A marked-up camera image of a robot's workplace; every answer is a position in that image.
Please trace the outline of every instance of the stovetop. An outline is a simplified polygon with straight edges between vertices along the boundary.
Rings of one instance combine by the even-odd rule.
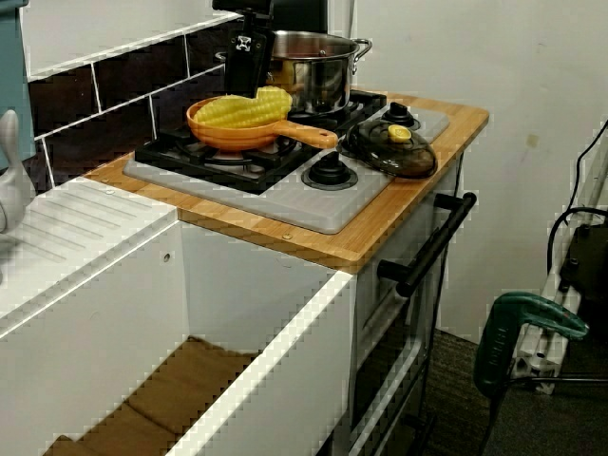
[[[389,111],[383,95],[354,91],[351,101],[351,109],[306,123],[342,137],[351,126],[380,118]],[[411,108],[410,113],[415,119],[411,129],[430,143],[449,124],[447,116],[440,112]],[[177,145],[171,139],[176,136]],[[393,180],[361,161],[340,155],[340,160],[356,175],[355,183],[339,189],[306,184],[311,166],[335,150],[319,150],[281,137],[263,149],[235,155],[202,146],[192,140],[189,130],[179,130],[166,132],[157,141],[136,149],[135,159],[127,163],[123,172],[270,219],[335,234]],[[234,165],[233,160],[240,162]]]
[[[342,136],[387,103],[384,95],[354,91],[349,105],[334,115],[291,118]],[[240,153],[222,152],[199,142],[190,128],[161,130],[157,140],[135,149],[135,161],[191,178],[203,179],[261,195],[321,149],[279,137],[267,147]]]

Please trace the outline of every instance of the toy corn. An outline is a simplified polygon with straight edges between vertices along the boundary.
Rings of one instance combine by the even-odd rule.
[[[265,86],[254,99],[227,95],[206,104],[194,120],[219,128],[251,128],[278,122],[287,117],[292,97],[279,87]]]

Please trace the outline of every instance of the glass lid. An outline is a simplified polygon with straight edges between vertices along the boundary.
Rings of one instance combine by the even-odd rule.
[[[437,158],[430,144],[396,123],[359,123],[349,130],[342,146],[356,159],[399,178],[424,179],[437,171]]]

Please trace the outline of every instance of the black burner grate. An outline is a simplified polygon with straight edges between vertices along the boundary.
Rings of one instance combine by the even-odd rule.
[[[349,106],[340,112],[313,117],[290,117],[290,120],[325,128],[342,136],[351,126],[364,121],[386,104],[387,98],[384,95],[353,91]],[[261,195],[319,151],[320,149],[279,137],[273,152],[265,149],[243,150],[232,154],[234,158],[226,158],[215,147],[199,142],[185,125],[177,130],[161,131],[155,141],[136,148],[135,161]],[[233,168],[251,172],[239,173]]]

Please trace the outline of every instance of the wooden countertop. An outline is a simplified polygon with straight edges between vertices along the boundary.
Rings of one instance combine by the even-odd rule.
[[[123,174],[132,153],[90,171],[94,181],[149,197],[178,207],[180,220],[240,238],[285,254],[355,274],[388,235],[409,215],[416,204],[460,157],[488,121],[488,112],[478,107],[437,102],[387,93],[396,101],[424,109],[445,112],[450,125],[432,146],[439,169],[427,180],[394,180],[340,233],[322,235],[281,221],[257,216],[206,199],[160,187]]]

